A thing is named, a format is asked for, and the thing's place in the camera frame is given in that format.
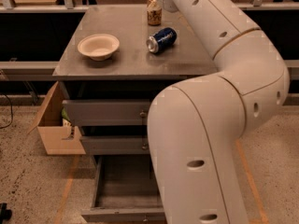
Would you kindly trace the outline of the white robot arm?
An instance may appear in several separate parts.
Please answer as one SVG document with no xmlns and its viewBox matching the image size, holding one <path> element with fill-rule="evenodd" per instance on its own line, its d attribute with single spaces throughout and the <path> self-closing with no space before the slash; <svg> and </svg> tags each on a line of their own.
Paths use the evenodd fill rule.
<svg viewBox="0 0 299 224">
<path fill-rule="evenodd" d="M 231 0 L 158 0 L 180 11 L 218 71 L 153 100 L 149 151 L 168 224 L 249 224 L 232 145 L 268 121 L 289 91 L 286 64 Z"/>
</svg>

